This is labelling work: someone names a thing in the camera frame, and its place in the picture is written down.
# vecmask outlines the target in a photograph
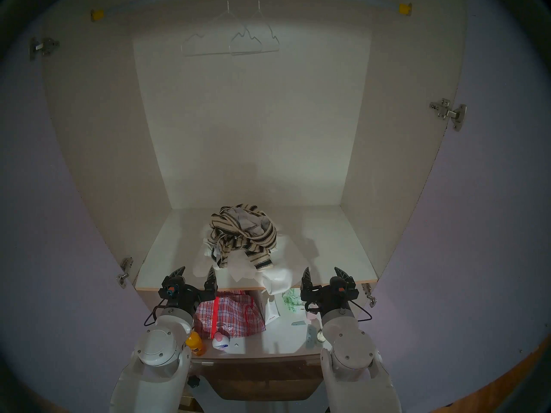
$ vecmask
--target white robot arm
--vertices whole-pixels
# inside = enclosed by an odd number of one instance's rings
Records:
[[[165,277],[159,290],[158,304],[144,325],[150,326],[140,337],[130,364],[124,368],[111,396],[111,413],[159,412],[178,410],[183,387],[191,364],[191,350],[186,339],[199,303],[216,298],[218,286],[211,268],[204,290],[186,284],[185,267]],[[157,318],[156,311],[162,309]],[[153,316],[153,322],[147,324]]]
[[[205,290],[185,284],[180,268],[163,281],[159,290],[167,304],[157,305],[154,322],[136,343],[130,364],[122,371],[111,397],[112,413],[178,410],[191,364],[185,345],[200,302],[214,300],[217,284],[209,271]],[[383,368],[373,341],[358,327],[349,301],[358,297],[354,280],[335,268],[328,286],[313,286],[308,268],[304,271],[301,298],[305,309],[320,312],[323,335],[332,345],[321,351],[321,368],[333,413],[402,411],[390,376]],[[157,318],[156,310],[163,309]]]
[[[358,298],[354,279],[335,268],[327,286],[313,286],[308,268],[302,275],[300,296],[307,311],[321,315],[323,336],[331,351],[322,349],[321,370],[332,413],[388,412],[402,408],[381,356],[369,335],[360,330],[349,301]]]

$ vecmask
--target orange bottle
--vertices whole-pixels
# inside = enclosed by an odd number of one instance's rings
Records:
[[[197,356],[201,356],[207,351],[199,333],[196,331],[190,333],[190,336],[186,339],[186,345],[189,346],[191,351]]]

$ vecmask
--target metal bracket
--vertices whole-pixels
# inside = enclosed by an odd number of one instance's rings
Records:
[[[33,37],[29,42],[29,60],[32,62],[39,53],[42,53],[43,56],[49,56],[52,54],[52,51],[58,47],[59,41],[53,38],[46,37],[42,39],[42,42],[39,42]]]
[[[123,273],[117,275],[117,282],[118,285],[120,285],[122,288],[126,287],[126,279],[129,277],[128,271],[130,271],[133,263],[134,259],[132,259],[131,257],[125,258],[121,263],[121,269],[123,270]]]
[[[362,283],[361,287],[364,289],[365,297],[367,297],[369,300],[370,308],[373,308],[377,303],[377,299],[375,299],[374,296],[371,296],[371,284],[369,284],[368,282],[364,282]]]
[[[431,102],[430,108],[434,109],[436,116],[442,118],[443,120],[448,117],[453,121],[453,128],[455,131],[461,130],[463,121],[465,120],[465,113],[467,112],[467,105],[460,104],[459,108],[451,110],[450,100],[442,99],[440,102]]]

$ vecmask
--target white paper bag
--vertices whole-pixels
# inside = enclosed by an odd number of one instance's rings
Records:
[[[251,296],[255,300],[256,305],[258,305],[266,325],[279,317],[279,311],[275,304],[275,296],[269,295],[266,290],[262,290],[262,292],[251,291]]]

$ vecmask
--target red plaid bag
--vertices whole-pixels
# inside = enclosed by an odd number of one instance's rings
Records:
[[[265,330],[258,306],[244,291],[219,291],[215,300],[201,302],[195,314],[195,331],[201,339],[212,339],[217,331],[231,338]]]

